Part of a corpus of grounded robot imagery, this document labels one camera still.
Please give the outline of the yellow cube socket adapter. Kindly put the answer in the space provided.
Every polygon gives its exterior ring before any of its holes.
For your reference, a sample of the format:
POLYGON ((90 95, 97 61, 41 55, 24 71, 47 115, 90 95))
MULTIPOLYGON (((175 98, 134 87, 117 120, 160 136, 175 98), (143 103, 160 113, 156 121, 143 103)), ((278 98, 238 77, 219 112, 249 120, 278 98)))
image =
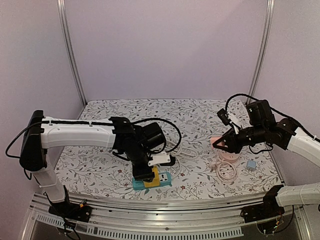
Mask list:
POLYGON ((143 182, 144 187, 147 189, 156 188, 156 187, 160 186, 159 171, 158 171, 157 166, 152 167, 152 172, 154 173, 154 178, 152 179, 152 181, 150 181, 150 182, 144 181, 143 182))

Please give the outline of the round pink socket hub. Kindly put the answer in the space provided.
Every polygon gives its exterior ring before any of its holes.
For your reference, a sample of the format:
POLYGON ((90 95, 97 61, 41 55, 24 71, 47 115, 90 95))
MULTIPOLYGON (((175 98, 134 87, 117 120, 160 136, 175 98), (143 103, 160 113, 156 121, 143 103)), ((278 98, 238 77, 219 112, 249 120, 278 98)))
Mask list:
POLYGON ((229 152, 226 152, 226 151, 219 151, 218 152, 218 156, 222 161, 225 161, 225 162, 228 162, 228 163, 231 163, 231 164, 236 163, 240 158, 239 154, 237 154, 237 153, 229 153, 229 152))

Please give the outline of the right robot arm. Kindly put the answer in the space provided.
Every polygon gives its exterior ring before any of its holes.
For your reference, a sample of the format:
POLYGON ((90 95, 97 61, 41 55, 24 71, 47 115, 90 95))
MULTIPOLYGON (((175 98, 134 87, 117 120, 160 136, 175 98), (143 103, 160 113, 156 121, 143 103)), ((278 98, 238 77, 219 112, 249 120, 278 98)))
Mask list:
MULTIPOLYGON (((293 117, 269 105, 266 99, 246 105, 250 126, 243 128, 237 118, 228 112, 228 104, 217 112, 217 116, 230 129, 218 138, 212 146, 228 153, 238 154, 245 146, 254 147, 264 143, 270 148, 279 148, 295 153, 316 166, 320 165, 320 140, 308 132, 293 117)), ((258 213, 269 218, 278 207, 290 205, 319 205, 320 184, 311 183, 298 186, 276 185, 263 197, 258 213)))

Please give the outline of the pink cube charger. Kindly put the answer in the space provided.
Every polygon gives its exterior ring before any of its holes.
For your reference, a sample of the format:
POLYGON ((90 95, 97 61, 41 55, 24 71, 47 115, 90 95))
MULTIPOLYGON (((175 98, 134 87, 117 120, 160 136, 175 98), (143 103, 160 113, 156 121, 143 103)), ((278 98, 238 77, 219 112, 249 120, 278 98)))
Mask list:
POLYGON ((219 140, 220 138, 221 138, 220 136, 213 136, 213 137, 210 138, 210 145, 211 145, 211 148, 212 148, 212 149, 215 149, 214 143, 215 143, 217 140, 219 140))

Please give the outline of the light blue cube charger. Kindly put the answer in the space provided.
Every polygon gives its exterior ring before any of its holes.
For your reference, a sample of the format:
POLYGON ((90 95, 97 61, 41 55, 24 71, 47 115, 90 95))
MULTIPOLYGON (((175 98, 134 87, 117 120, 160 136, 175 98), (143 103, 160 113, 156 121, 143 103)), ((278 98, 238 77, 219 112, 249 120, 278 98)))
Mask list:
POLYGON ((246 170, 254 171, 256 169, 256 162, 254 160, 248 160, 246 163, 246 170))

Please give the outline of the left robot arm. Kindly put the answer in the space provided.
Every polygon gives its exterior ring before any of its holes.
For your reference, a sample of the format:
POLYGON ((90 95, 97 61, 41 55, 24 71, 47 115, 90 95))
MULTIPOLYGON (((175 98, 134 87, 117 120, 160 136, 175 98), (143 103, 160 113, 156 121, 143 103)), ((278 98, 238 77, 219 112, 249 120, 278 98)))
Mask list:
POLYGON ((156 165, 173 166, 172 152, 180 143, 167 150, 167 139, 158 124, 172 126, 178 141, 181 131, 171 121, 151 117, 131 122, 125 117, 103 120, 71 120, 44 116, 42 110, 33 112, 27 127, 8 144, 5 155, 19 161, 28 179, 35 178, 47 200, 63 217, 70 217, 74 208, 82 209, 85 203, 70 202, 66 186, 62 185, 49 164, 47 152, 57 147, 101 147, 112 149, 112 155, 130 162, 135 181, 151 183, 156 178, 156 165))

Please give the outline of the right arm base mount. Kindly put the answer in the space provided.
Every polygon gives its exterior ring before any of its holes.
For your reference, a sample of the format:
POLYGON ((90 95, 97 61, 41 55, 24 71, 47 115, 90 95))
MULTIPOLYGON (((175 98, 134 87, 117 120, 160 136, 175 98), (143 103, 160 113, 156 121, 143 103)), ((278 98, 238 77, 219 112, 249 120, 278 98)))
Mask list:
POLYGON ((244 219, 245 223, 251 223, 280 216, 284 213, 285 209, 283 207, 260 203, 243 207, 240 216, 244 219))

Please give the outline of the teal power strip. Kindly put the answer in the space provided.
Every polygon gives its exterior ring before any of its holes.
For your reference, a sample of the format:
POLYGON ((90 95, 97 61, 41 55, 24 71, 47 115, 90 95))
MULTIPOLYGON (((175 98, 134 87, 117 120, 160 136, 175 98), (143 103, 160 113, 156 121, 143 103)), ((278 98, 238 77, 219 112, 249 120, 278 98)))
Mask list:
MULTIPOLYGON (((160 172, 159 180, 160 180, 160 186, 154 187, 154 188, 172 186, 172 177, 168 171, 160 172)), ((144 181, 135 180, 134 178, 132 179, 132 187, 135 191, 142 191, 142 190, 149 189, 144 187, 144 181)))

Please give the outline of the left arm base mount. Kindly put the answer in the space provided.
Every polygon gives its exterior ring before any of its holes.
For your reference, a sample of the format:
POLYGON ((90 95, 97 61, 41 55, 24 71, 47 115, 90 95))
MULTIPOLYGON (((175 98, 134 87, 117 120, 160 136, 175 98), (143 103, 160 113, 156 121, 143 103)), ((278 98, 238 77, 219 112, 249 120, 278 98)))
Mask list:
POLYGON ((51 203, 48 212, 65 219, 88 223, 93 208, 87 204, 72 202, 51 203))

